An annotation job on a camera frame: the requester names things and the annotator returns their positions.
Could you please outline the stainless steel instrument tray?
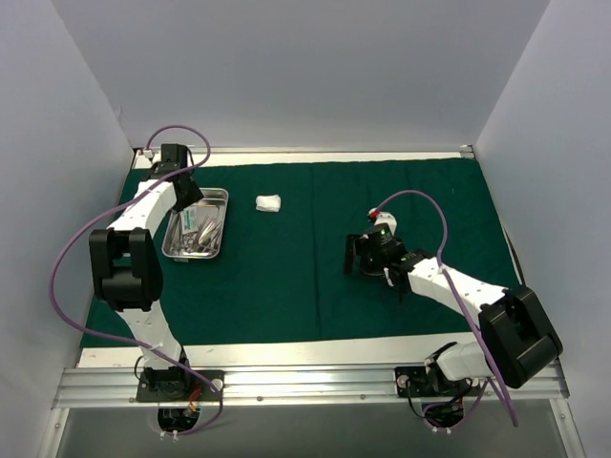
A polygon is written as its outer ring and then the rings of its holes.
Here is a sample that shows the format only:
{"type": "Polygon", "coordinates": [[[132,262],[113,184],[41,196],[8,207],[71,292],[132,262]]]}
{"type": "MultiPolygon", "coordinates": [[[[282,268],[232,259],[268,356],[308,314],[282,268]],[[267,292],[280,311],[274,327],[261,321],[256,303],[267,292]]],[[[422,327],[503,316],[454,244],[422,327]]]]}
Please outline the stainless steel instrument tray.
{"type": "Polygon", "coordinates": [[[200,228],[202,224],[209,218],[219,218],[221,223],[218,228],[217,235],[213,238],[209,246],[198,251],[195,246],[190,252],[181,253],[180,255],[171,255],[169,253],[169,241],[173,229],[180,224],[179,213],[171,213],[168,219],[167,229],[163,238],[161,251],[167,258],[175,261],[188,262],[191,260],[211,260],[215,258],[221,251],[221,240],[224,228],[226,210],[228,206],[229,194],[222,188],[200,188],[202,199],[196,202],[198,207],[200,228]]]}

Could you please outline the dark green surgical drape cloth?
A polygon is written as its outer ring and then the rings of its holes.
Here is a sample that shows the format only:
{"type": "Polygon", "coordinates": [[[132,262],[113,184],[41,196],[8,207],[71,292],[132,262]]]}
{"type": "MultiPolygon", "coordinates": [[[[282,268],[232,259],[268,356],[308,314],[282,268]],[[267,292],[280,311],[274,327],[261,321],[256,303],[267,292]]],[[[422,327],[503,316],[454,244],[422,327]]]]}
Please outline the dark green surgical drape cloth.
{"type": "Polygon", "coordinates": [[[275,344],[464,332],[451,309],[345,275],[346,237],[383,204],[410,249],[513,288],[518,278],[479,165],[462,158],[204,167],[195,180],[229,194],[221,251],[161,257],[161,305],[185,345],[275,344]],[[279,195],[278,213],[256,210],[279,195]]]}

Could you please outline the white gauze pad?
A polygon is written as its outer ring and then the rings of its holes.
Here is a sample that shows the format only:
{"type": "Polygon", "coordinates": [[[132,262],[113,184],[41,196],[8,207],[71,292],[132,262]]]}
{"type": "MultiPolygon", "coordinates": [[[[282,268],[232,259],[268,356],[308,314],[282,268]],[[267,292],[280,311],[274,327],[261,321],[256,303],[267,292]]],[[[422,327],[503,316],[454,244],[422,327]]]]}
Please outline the white gauze pad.
{"type": "Polygon", "coordinates": [[[256,210],[266,213],[278,213],[282,208],[282,199],[279,195],[257,196],[256,210]]]}

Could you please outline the white green labelled packet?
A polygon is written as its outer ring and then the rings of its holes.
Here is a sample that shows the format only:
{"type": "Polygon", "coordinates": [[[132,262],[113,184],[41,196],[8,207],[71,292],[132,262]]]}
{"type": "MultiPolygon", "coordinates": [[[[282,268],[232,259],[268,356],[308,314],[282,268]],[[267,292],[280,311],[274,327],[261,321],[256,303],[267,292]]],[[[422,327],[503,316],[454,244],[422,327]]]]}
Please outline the white green labelled packet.
{"type": "Polygon", "coordinates": [[[191,205],[179,213],[180,228],[184,235],[196,233],[200,229],[198,207],[191,205]]]}

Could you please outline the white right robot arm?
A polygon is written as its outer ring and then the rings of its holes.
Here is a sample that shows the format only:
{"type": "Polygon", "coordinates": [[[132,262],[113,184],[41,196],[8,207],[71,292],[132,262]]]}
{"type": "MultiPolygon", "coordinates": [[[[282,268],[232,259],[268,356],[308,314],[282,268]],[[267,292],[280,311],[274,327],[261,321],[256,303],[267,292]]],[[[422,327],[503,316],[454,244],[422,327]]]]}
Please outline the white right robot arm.
{"type": "Polygon", "coordinates": [[[478,337],[473,343],[448,343],[425,361],[424,382],[434,393],[446,393],[464,379],[495,376],[520,388],[563,351],[532,289],[489,284],[439,264],[426,251],[410,251],[386,222],[347,236],[345,274],[354,268],[402,295],[438,302],[474,324],[478,337]]]}

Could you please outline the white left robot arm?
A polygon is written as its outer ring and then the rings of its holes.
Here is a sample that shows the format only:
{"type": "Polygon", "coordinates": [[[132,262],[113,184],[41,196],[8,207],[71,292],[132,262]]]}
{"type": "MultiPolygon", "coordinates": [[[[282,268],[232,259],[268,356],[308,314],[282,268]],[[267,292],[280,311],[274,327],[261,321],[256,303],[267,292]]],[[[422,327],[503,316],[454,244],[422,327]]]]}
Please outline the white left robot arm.
{"type": "Polygon", "coordinates": [[[95,296],[127,324],[142,349],[142,382],[171,400],[191,392],[193,377],[160,304],[163,276],[154,235],[167,214],[202,198],[187,168],[190,155],[185,145],[163,144],[160,162],[133,201],[108,228],[89,236],[95,296]]]}

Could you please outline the steel surgical scissors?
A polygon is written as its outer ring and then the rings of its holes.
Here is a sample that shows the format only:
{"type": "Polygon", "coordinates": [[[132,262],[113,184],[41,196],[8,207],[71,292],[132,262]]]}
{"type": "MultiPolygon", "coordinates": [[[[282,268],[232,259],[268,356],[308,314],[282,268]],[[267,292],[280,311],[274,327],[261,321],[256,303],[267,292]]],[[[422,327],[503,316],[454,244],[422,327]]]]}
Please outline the steel surgical scissors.
{"type": "Polygon", "coordinates": [[[200,228],[184,231],[181,224],[178,224],[174,229],[169,241],[169,253],[171,255],[180,255],[181,253],[190,252],[199,237],[200,228]]]}

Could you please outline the aluminium back frame rail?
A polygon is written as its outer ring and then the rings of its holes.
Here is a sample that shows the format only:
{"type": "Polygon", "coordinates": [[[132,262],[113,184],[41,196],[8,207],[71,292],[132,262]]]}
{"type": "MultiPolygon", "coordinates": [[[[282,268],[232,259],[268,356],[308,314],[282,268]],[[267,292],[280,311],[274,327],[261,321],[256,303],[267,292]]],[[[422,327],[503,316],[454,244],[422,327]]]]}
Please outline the aluminium back frame rail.
{"type": "Polygon", "coordinates": [[[347,146],[340,147],[314,147],[314,146],[249,146],[249,147],[220,147],[213,146],[211,152],[213,154],[330,154],[330,153],[458,153],[459,147],[456,148],[435,148],[435,147],[362,147],[349,148],[347,146]]]}

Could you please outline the aluminium front frame rail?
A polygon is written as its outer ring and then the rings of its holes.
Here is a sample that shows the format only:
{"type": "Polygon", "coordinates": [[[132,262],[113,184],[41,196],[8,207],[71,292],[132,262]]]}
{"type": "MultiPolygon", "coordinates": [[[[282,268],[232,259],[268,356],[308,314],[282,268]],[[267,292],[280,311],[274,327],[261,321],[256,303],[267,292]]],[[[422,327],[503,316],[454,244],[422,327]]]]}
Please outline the aluminium front frame rail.
{"type": "MultiPolygon", "coordinates": [[[[187,399],[142,403],[140,386],[129,367],[75,368],[64,371],[55,394],[56,408],[186,407],[187,399]]],[[[304,406],[395,404],[394,366],[251,366],[224,370],[225,406],[304,406]]]]}

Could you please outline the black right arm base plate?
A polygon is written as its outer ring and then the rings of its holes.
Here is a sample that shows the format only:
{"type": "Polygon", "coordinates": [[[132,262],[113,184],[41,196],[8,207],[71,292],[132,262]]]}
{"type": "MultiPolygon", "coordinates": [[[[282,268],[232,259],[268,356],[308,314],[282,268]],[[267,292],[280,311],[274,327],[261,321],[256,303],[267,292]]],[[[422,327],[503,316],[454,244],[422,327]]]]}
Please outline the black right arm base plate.
{"type": "Polygon", "coordinates": [[[450,381],[436,366],[397,366],[393,371],[397,396],[400,398],[474,396],[480,389],[478,379],[450,381]]]}

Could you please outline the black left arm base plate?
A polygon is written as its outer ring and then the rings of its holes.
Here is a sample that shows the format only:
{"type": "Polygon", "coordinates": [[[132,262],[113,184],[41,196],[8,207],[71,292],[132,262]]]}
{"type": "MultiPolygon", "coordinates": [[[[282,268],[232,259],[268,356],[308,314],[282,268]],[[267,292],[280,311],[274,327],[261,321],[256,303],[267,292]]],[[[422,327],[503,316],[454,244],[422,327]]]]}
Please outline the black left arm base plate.
{"type": "Polygon", "coordinates": [[[145,367],[139,376],[136,400],[139,403],[218,401],[219,396],[200,378],[172,367],[145,367]]]}

